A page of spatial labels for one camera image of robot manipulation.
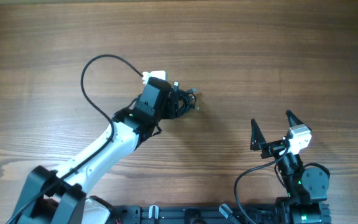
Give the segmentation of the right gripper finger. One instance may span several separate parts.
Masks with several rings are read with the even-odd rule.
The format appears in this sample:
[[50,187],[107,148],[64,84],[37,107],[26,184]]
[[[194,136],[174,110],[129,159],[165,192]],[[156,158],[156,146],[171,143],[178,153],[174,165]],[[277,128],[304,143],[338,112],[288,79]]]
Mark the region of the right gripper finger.
[[266,145],[266,140],[255,119],[251,119],[251,130],[250,149],[252,151],[262,150]]
[[294,127],[294,126],[303,124],[303,122],[300,119],[298,119],[291,110],[286,111],[286,116],[288,118],[288,123],[289,123],[290,127]]

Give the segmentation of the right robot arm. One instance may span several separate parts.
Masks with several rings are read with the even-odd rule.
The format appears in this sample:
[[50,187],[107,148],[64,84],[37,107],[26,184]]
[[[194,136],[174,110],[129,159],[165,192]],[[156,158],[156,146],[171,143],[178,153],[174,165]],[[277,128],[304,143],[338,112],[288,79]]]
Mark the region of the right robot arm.
[[329,224],[332,222],[327,191],[331,174],[318,163],[304,164],[300,151],[311,142],[312,129],[286,111],[287,134],[278,141],[267,142],[256,120],[251,120],[250,149],[260,151],[261,158],[276,160],[275,173],[287,191],[273,204],[253,205],[248,211],[256,223]]

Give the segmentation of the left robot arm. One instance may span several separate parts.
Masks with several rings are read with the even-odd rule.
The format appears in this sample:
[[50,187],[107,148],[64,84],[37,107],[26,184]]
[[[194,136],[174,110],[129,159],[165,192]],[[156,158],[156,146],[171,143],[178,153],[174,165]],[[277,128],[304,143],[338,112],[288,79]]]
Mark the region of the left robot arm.
[[143,142],[161,132],[159,122],[178,113],[178,83],[150,77],[139,97],[108,119],[97,140],[48,170],[33,169],[9,223],[82,223],[87,194],[102,176]]

